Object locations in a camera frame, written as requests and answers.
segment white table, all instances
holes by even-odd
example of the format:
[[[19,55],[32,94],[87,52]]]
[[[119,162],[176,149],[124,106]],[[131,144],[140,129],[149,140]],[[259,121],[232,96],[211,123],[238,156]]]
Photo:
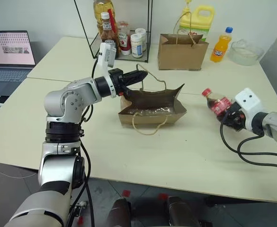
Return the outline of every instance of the white table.
[[[0,108],[0,163],[38,169],[45,139],[45,95],[67,82],[26,79]],[[219,122],[201,95],[181,93],[188,110],[173,126],[154,136],[123,127],[117,113],[119,98],[95,104],[85,123],[83,142],[92,161],[92,177],[167,187],[192,192],[277,201],[277,169],[244,163],[220,139]],[[277,103],[264,102],[269,111]],[[225,129],[235,147],[252,134]],[[243,146],[246,152],[277,152],[277,144],[262,138]],[[277,157],[251,157],[277,163]]]
[[[158,70],[157,53],[158,45],[152,44],[149,63],[142,63],[150,72],[159,79],[167,82],[170,89],[176,89],[185,83],[182,92],[187,94],[201,94],[209,87],[214,92],[228,97],[234,97],[244,88],[249,87],[263,101],[277,102],[277,95],[271,86],[260,64],[241,66],[228,59],[222,62],[210,61],[212,50],[208,50],[202,64],[201,71],[185,70]],[[64,37],[40,61],[28,77],[39,79],[52,79],[61,81],[74,81],[90,77],[94,59],[90,53],[88,43],[82,38]],[[115,61],[114,68],[124,72],[136,69],[134,61]],[[100,76],[97,69],[95,77]],[[148,90],[161,90],[163,85],[148,76],[144,86]],[[139,88],[140,84],[131,86]]]

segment laptop keyboard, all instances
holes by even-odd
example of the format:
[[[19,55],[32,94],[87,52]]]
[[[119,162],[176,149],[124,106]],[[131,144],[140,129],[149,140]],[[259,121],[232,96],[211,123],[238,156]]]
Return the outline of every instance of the laptop keyboard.
[[[0,81],[4,82],[22,82],[30,70],[0,70]]]

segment white jar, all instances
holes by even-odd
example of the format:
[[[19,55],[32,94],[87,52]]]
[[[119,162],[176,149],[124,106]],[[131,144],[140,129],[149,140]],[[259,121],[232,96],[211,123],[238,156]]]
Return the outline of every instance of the white jar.
[[[147,33],[146,33],[146,29],[144,28],[137,28],[135,29],[135,33],[136,34],[141,34],[142,35],[142,41],[143,41],[143,51],[145,51],[147,49]]]
[[[140,34],[131,35],[132,55],[135,58],[141,58],[143,56],[143,42]]]

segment orange soda bottle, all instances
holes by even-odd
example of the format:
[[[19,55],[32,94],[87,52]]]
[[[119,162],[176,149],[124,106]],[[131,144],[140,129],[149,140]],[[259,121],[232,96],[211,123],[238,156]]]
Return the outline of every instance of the orange soda bottle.
[[[223,57],[225,52],[228,49],[228,44],[231,41],[231,32],[233,31],[232,27],[227,27],[225,30],[225,33],[219,36],[218,43],[216,43],[213,52],[211,54],[211,61],[214,62],[220,62]]]

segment black cable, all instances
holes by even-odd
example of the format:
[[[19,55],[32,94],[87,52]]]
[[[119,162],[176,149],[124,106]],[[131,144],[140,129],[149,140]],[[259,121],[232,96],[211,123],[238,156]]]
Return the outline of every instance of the black cable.
[[[92,196],[90,192],[89,185],[86,185],[86,191],[88,195],[88,200],[89,200],[89,207],[90,207],[90,216],[91,216],[91,227],[95,227],[95,220],[94,220],[94,210],[93,210],[93,203],[92,203]]]
[[[69,218],[68,218],[68,220],[67,220],[66,227],[72,227],[72,224],[73,224],[75,215],[76,215],[76,214],[75,214],[75,211],[74,211],[74,209],[73,209],[72,212],[70,212]]]
[[[88,167],[88,174],[87,174],[87,177],[86,177],[86,179],[85,179],[85,182],[83,183],[83,187],[82,187],[82,189],[80,190],[80,193],[78,194],[78,196],[76,197],[76,199],[74,200],[72,206],[70,207],[69,212],[72,212],[72,211],[74,210],[74,207],[76,206],[78,200],[80,199],[80,197],[81,197],[83,191],[84,191],[85,188],[86,188],[86,185],[88,184],[88,180],[89,180],[90,174],[91,174],[91,160],[90,160],[90,157],[89,157],[89,155],[88,155],[88,153],[87,153],[87,150],[86,150],[86,148],[84,147],[84,145],[83,145],[83,143],[82,143],[81,140],[80,140],[80,146],[81,146],[81,148],[83,149],[83,151],[84,151],[84,153],[85,153],[85,155],[86,155],[86,157],[87,157],[87,160],[88,160],[88,165],[89,165],[89,167]]]
[[[86,116],[87,112],[89,111],[89,109],[90,109],[90,106],[88,106],[88,107],[86,108],[85,112],[83,112],[83,114],[82,114],[82,116],[81,116],[80,125],[84,122],[85,116]]]
[[[95,68],[96,68],[97,62],[98,62],[98,58],[96,58],[96,60],[94,62],[94,65],[93,65],[92,76],[91,76],[92,78],[94,78],[94,72],[95,72]]]
[[[224,121],[226,120],[228,114],[229,114],[229,113],[228,113],[228,111],[227,111],[226,114],[225,114],[225,116],[223,117],[223,120],[222,120],[221,124],[220,124],[220,135],[221,135],[221,138],[222,138],[222,140],[223,140],[223,143],[226,145],[226,147],[227,147],[228,149],[230,149],[231,151],[237,153],[238,156],[239,156],[243,161],[245,161],[245,162],[247,162],[247,163],[249,163],[249,164],[256,165],[256,166],[272,166],[272,167],[277,167],[277,164],[252,162],[252,161],[249,161],[249,160],[247,160],[245,157],[242,156],[242,155],[247,155],[247,154],[249,154],[249,155],[257,155],[257,154],[258,154],[258,155],[264,155],[264,154],[268,154],[268,155],[277,156],[277,153],[268,153],[268,152],[246,153],[246,152],[241,152],[241,147],[242,147],[242,145],[243,145],[244,143],[246,143],[246,142],[248,142],[248,141],[250,141],[250,140],[255,140],[255,139],[262,138],[262,137],[264,137],[264,133],[262,133],[262,134],[260,134],[260,135],[258,135],[258,136],[250,137],[250,138],[247,138],[247,139],[243,140],[242,142],[239,143],[239,145],[238,145],[238,147],[237,147],[237,150],[235,150],[235,149],[233,149],[233,148],[231,148],[231,147],[229,146],[229,144],[225,141],[224,136],[223,136],[223,123],[224,123]]]
[[[96,61],[94,62],[94,65],[93,65],[92,75],[91,75],[92,78],[94,78],[94,72],[95,72],[95,68],[96,68],[97,62],[98,62],[98,59],[96,59]],[[84,111],[84,113],[82,114],[80,125],[83,122],[87,122],[87,121],[90,120],[90,118],[91,118],[91,116],[93,114],[93,109],[94,109],[93,105],[91,105],[91,112],[90,112],[90,115],[89,115],[88,119],[85,119],[85,115],[87,114],[89,109],[90,109],[90,106],[88,106],[86,108],[86,110]],[[88,154],[88,152],[87,152],[87,150],[86,150],[86,148],[83,145],[81,140],[80,140],[80,146],[81,146],[83,152],[85,153],[85,156],[86,156],[87,161],[88,161],[88,174],[87,174],[87,176],[85,176],[85,181],[84,181],[82,189],[80,190],[78,196],[76,197],[76,199],[74,200],[73,204],[71,205],[71,207],[69,209],[70,217],[69,217],[68,222],[70,222],[71,219],[74,219],[74,216],[73,216],[74,208],[75,208],[78,200],[80,199],[81,195],[83,194],[83,191],[86,189],[87,194],[88,194],[89,207],[90,207],[91,227],[95,227],[92,197],[91,197],[91,193],[90,193],[89,186],[88,186],[88,181],[89,181],[90,174],[91,174],[91,160],[90,160],[89,154]]]
[[[223,117],[223,120],[222,120],[221,123],[220,123],[220,137],[222,138],[223,143],[225,144],[225,146],[226,146],[229,150],[231,150],[231,151],[233,151],[234,153],[238,154],[238,151],[235,150],[235,149],[233,149],[233,148],[227,143],[227,141],[225,140],[224,135],[223,135],[223,123],[224,123],[225,120],[227,119],[228,114],[229,114],[229,112],[227,111],[226,114],[225,114],[224,117]],[[250,153],[250,152],[241,152],[241,154],[242,154],[242,155],[273,155],[273,156],[277,156],[277,153],[272,153],[272,152],[252,152],[252,153]]]
[[[246,158],[244,158],[242,156],[242,152],[241,152],[241,147],[244,143],[250,141],[250,140],[255,140],[255,139],[259,139],[259,138],[262,138],[264,137],[264,134],[261,134],[259,136],[254,136],[254,137],[250,137],[250,138],[247,138],[245,140],[243,140],[242,142],[240,142],[240,144],[238,145],[237,147],[237,152],[238,152],[238,156],[245,162],[249,163],[249,164],[252,164],[252,165],[256,165],[256,166],[272,166],[272,167],[277,167],[277,164],[272,164],[272,163],[259,163],[259,162],[252,162],[252,161],[249,161],[247,160]]]
[[[94,72],[95,72],[95,68],[96,68],[96,66],[97,66],[97,62],[98,62],[98,58],[96,58],[96,60],[95,60],[95,62],[94,62],[94,65],[93,65],[92,75],[91,75],[92,78],[94,78]],[[91,113],[90,113],[88,119],[86,120],[86,119],[85,119],[85,116],[86,116],[87,112],[89,111],[89,109],[90,109],[90,106],[88,106],[88,107],[86,108],[85,112],[82,114],[81,121],[80,121],[80,125],[81,125],[83,122],[87,122],[88,120],[90,120],[90,118],[91,118],[91,116],[92,116],[92,114],[93,114],[93,105],[91,105]]]

